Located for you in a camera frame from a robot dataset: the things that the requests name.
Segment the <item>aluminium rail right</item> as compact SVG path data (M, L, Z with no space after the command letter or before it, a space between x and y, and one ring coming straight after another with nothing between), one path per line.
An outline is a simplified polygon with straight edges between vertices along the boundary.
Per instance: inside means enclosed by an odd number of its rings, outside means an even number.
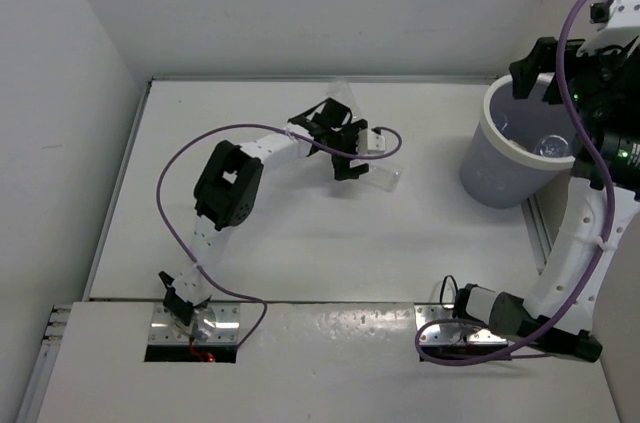
M532 195L521 204L527 232L534 253L536 270L541 274L551 253L552 240L538 199Z

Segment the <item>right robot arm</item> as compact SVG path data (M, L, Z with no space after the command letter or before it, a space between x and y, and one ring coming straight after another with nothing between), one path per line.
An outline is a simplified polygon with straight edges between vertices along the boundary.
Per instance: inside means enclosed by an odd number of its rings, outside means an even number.
M560 103L565 85L581 122L564 218L546 266L526 298L466 285L453 316L517 347L595 362L602 352L592 333L596 299L639 213L639 48L630 41L583 51L582 43L568 42L565 73L553 77L543 97Z

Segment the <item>aluminium rail left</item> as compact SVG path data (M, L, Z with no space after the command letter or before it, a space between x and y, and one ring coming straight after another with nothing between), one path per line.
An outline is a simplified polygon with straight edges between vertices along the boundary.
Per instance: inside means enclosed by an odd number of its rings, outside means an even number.
M17 423L33 423L38 420L71 310L71 304L60 304L52 307L42 336L40 349L16 417Z

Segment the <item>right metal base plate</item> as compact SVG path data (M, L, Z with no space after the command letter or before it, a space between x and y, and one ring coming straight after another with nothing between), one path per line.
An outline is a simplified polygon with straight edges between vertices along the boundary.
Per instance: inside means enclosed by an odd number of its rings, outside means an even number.
M508 342L487 329L461 323L440 323L452 316L451 305L415 305L419 342L426 347L507 346Z

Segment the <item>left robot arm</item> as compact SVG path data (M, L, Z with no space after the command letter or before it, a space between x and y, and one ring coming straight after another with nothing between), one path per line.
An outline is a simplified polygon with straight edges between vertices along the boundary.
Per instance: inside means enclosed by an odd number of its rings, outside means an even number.
M381 130L335 99L290 118L282 128L255 124L265 137L236 144L220 141L211 153L193 190L196 221L192 242L179 242L194 268L176 278L162 272L164 306L184 327L195 322L196 309L211 297L204 289L202 271L218 260L231 230L252 212L265 172L319 152L331 155L337 181L356 180L369 172L368 160L385 151Z

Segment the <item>grey bin white rim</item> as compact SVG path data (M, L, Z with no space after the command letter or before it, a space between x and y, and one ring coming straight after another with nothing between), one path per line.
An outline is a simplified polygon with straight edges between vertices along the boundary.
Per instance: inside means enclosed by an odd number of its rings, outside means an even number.
M512 78L496 80L484 95L478 124L465 152L460 181L477 202L505 209L520 205L565 170L574 157L574 127L563 105L543 100L552 77L538 77L528 98L512 94ZM570 155L544 158L533 153L545 135L560 135L569 142Z

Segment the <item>clear bottle blue cap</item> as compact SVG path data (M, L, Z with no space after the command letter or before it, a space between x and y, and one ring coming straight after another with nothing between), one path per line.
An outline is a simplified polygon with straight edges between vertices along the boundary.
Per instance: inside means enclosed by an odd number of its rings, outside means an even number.
M349 82L344 78L331 80L326 88L326 96L346 106L351 114L351 121L364 120L363 113L357 104Z

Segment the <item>clear bottle white cap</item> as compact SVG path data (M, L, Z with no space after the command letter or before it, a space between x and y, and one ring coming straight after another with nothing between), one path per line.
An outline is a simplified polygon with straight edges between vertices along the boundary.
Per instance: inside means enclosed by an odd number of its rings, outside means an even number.
M357 160L357 163L368 166L368 170L356 179L357 183L389 193L396 190L404 171L402 165L388 159L375 161Z

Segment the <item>metal base plate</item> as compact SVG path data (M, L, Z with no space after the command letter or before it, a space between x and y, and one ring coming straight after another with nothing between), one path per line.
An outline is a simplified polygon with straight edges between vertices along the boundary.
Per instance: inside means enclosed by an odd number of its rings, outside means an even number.
M415 305L419 342L426 347L507 346L508 342L487 329L461 323L440 323L452 316L451 305Z
M184 324L158 303L152 314L147 342L151 346L180 346L193 339L197 346L236 345L239 327L239 304L209 303L196 309L192 321Z

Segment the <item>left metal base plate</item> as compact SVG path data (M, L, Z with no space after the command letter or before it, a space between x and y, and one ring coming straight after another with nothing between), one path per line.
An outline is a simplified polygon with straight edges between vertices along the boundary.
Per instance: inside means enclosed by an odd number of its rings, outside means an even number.
M192 321L184 324L158 303L152 314L147 342L151 346L180 346L193 339L197 346L236 345L239 327L239 304L209 303L196 309Z

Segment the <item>aluminium rail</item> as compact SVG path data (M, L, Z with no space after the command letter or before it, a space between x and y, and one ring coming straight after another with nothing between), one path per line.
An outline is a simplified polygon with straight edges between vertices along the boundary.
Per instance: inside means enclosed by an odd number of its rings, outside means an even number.
M521 204L527 232L534 253L536 270L541 274L551 253L552 240L538 199L532 195Z
M42 336L40 349L16 417L17 423L33 423L38 420L71 310L71 304L60 304L52 307Z

